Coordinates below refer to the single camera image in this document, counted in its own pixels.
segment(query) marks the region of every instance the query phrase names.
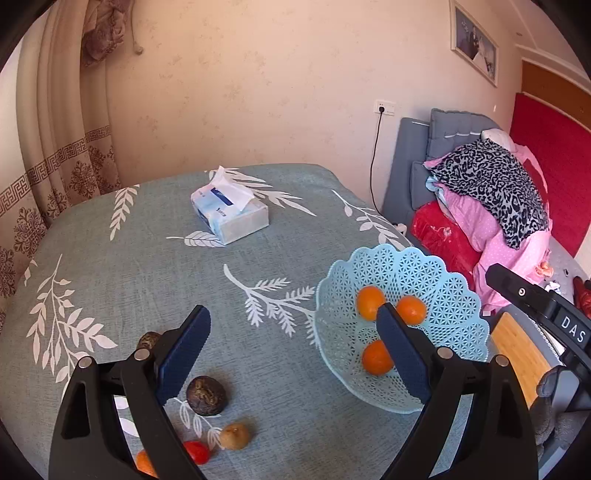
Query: gray-blue tablecloth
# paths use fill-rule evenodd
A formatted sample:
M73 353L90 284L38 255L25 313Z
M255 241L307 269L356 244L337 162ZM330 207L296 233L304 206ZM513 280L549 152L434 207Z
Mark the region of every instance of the gray-blue tablecloth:
M324 168L231 175L269 205L271 224L226 247L189 201L208 173L78 205L43 239L0 335L0 417L43 477L77 359L126 358L143 333L178 327L196 304L210 310L212 332L187 383L217 378L229 405L199 417L183 389L165 409L183 440L210 443L208 478L378 479L404 443L418 414L388 413L348 393L313 344L311 322L314 289L334 261L357 247L408 241ZM116 403L135 454L135 425L125 399ZM436 471L450 465L468 408L462 401ZM234 421L247 422L254 439L242 451L221 450L219 429Z

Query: light blue plastic basket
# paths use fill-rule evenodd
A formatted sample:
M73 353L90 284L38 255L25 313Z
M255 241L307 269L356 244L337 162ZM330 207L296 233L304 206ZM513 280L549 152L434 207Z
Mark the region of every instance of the light blue plastic basket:
M480 299L462 275L448 273L439 257L427 257L417 248L358 248L348 261L337 260L318 285L314 333L332 373L361 400L396 413L423 407L395 368L376 377L361 365L365 346L379 338L375 322L363 320L355 307L357 292L367 285L381 288L393 305L404 295L420 298L427 318L418 328L435 346L448 346L462 358L487 359L489 326L479 317Z

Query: red cherry tomato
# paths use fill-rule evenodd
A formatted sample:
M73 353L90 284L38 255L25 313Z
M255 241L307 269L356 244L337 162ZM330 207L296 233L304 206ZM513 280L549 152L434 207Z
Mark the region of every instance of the red cherry tomato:
M209 461L209 448L201 442L184 442L185 450L198 465L205 465Z

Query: beige curtain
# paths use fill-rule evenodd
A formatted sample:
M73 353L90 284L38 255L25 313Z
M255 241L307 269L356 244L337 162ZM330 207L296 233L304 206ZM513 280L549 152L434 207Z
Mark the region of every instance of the beige curtain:
M22 41L16 80L22 158L0 159L17 163L0 184L0 331L8 300L55 218L120 188L105 63L80 69L87 9L88 1L59 0Z

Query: leopard print cloth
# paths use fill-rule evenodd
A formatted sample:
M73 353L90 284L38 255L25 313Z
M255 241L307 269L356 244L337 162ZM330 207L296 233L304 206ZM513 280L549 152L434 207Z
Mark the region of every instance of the leopard print cloth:
M431 171L452 192L478 200L499 222L511 248L518 250L532 233L548 229L548 216L529 174L491 140L458 147Z

